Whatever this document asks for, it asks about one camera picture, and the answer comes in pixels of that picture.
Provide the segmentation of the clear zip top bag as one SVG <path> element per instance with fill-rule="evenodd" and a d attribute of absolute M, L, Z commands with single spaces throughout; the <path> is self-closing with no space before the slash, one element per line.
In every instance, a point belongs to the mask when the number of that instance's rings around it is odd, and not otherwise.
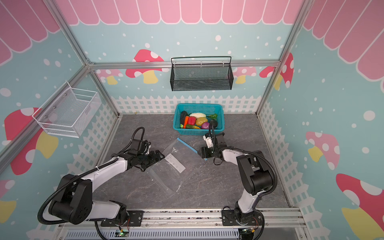
<path fill-rule="evenodd" d="M 164 159 L 148 170 L 148 175 L 167 196 L 179 192 L 182 186 L 206 162 L 198 151 L 177 138 L 164 151 Z"/>

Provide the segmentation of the red pepper toy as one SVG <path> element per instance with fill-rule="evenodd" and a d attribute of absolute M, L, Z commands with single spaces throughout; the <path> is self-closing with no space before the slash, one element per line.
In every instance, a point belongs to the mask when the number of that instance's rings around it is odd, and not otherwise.
<path fill-rule="evenodd" d="M 195 117 L 189 117 L 188 119 L 188 125 L 195 125 L 196 124 L 196 118 Z"/>

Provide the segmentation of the teal plastic basket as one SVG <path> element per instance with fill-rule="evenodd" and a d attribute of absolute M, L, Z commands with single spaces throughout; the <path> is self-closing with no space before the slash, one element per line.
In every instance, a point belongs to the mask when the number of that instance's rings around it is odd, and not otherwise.
<path fill-rule="evenodd" d="M 191 128 L 181 128 L 181 125 L 184 125 L 184 122 L 181 122 L 182 112 L 187 112 L 188 114 L 193 113 L 202 113 L 206 116 L 217 115 L 216 121 L 218 126 L 215 128 L 215 133 L 220 133 L 225 130 L 225 117 L 224 109 L 221 105 L 218 104 L 196 104 L 196 103 L 184 103 L 178 104 L 176 106 L 174 119 L 173 119 L 173 129 L 176 130 L 180 135 L 189 135 L 189 136 L 203 136 L 208 133 L 208 129 L 191 129 Z"/>

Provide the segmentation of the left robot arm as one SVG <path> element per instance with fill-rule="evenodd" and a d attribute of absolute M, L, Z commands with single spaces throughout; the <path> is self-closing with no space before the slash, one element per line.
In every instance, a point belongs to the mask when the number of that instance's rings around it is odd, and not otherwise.
<path fill-rule="evenodd" d="M 67 174 L 62 177 L 58 188 L 40 207 L 37 219 L 43 225 L 84 221 L 107 220 L 117 226 L 129 220 L 127 206 L 117 201 L 95 201 L 94 191 L 113 177 L 132 168 L 142 172 L 165 158 L 160 151 L 152 151 L 151 143 L 134 140 L 128 147 L 112 158 L 80 175 Z"/>

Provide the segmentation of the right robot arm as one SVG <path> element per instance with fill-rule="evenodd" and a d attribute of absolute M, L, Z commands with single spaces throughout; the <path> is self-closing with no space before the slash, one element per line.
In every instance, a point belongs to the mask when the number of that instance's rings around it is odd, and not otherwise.
<path fill-rule="evenodd" d="M 277 187 L 278 176 L 273 165 L 264 157 L 261 151 L 246 151 L 228 146 L 224 133 L 203 135 L 206 146 L 202 147 L 199 155 L 203 159 L 219 159 L 221 162 L 238 166 L 244 191 L 236 202 L 233 210 L 223 209 L 224 226 L 261 225 L 262 213 L 256 209 L 263 196 L 271 194 Z"/>

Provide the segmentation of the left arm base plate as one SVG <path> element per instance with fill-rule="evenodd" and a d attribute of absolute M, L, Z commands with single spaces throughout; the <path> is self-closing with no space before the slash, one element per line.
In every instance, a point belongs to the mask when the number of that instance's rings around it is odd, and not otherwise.
<path fill-rule="evenodd" d="M 140 227 L 143 220 L 144 211 L 125 211 L 118 213 L 113 219 L 101 221 L 102 227 Z"/>

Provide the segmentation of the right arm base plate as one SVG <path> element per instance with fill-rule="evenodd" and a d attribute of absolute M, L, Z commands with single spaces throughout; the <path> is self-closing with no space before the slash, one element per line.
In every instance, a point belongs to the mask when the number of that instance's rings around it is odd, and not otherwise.
<path fill-rule="evenodd" d="M 242 213 L 240 209 L 222 210 L 223 226 L 262 226 L 263 215 L 259 212 Z"/>

